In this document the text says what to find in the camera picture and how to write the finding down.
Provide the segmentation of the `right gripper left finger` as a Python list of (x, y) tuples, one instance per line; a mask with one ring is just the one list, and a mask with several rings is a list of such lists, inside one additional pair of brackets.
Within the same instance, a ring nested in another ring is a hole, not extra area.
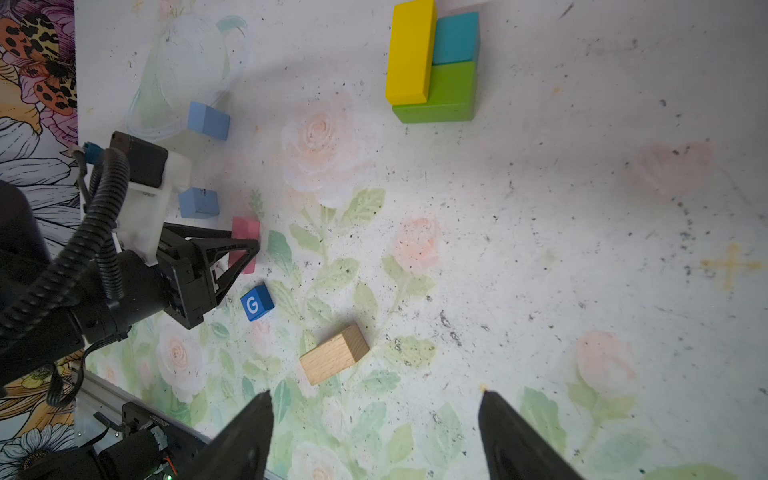
[(179, 479), (264, 479), (273, 428), (272, 397), (266, 390), (180, 470)]

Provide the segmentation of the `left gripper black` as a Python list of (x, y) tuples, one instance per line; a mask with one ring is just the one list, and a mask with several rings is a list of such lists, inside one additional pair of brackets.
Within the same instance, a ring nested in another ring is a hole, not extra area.
[[(194, 329), (221, 304), (259, 250), (257, 239), (236, 239), (229, 230), (164, 223), (156, 252), (168, 297), (164, 312)], [(212, 266), (230, 253), (242, 256), (215, 279)]]

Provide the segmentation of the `yellow rectangular block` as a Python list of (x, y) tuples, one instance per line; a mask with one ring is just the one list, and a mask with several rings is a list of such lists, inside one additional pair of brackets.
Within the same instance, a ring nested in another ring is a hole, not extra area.
[(386, 81), (386, 98), (392, 106), (427, 102), (436, 25), (434, 0), (395, 6)]

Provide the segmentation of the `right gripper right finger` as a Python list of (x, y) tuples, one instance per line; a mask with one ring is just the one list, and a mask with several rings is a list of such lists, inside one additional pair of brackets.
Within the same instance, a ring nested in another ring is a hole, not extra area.
[(492, 480), (582, 479), (499, 393), (483, 393), (478, 423)]

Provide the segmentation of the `teal cube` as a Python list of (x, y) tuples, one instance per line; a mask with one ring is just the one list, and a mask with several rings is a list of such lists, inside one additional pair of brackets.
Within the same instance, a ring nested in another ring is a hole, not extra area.
[(436, 26), (433, 64), (476, 62), (480, 43), (478, 12), (439, 18)]

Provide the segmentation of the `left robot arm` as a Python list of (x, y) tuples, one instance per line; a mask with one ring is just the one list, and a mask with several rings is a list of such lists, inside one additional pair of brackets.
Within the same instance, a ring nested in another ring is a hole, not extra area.
[(76, 352), (124, 338), (131, 327), (165, 312), (187, 329), (217, 307), (260, 250), (257, 239), (164, 224), (159, 260), (116, 255), (120, 292), (109, 293), (96, 262), (127, 186), (109, 181), (69, 244), (50, 259), (24, 194), (1, 185), (1, 383)]

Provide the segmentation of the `green rectangular block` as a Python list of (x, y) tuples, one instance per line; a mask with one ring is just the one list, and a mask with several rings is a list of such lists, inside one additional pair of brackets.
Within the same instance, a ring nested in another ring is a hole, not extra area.
[(475, 115), (476, 85), (475, 61), (435, 65), (428, 101), (393, 106), (392, 111), (404, 124), (471, 121)]

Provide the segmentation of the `natural wood rectangular block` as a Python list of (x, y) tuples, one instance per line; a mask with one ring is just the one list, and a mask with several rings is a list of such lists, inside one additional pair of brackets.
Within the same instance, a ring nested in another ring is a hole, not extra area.
[(301, 366), (312, 386), (317, 386), (356, 365), (370, 351), (362, 331), (355, 323), (339, 334), (308, 351), (300, 358)]

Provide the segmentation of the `light blue cube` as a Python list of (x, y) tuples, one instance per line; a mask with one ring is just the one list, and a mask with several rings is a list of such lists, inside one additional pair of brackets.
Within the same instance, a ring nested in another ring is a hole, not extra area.
[(178, 195), (180, 216), (185, 219), (208, 219), (219, 215), (217, 192), (191, 187)]
[(187, 129), (208, 137), (226, 141), (231, 117), (209, 105), (191, 102), (188, 109)]

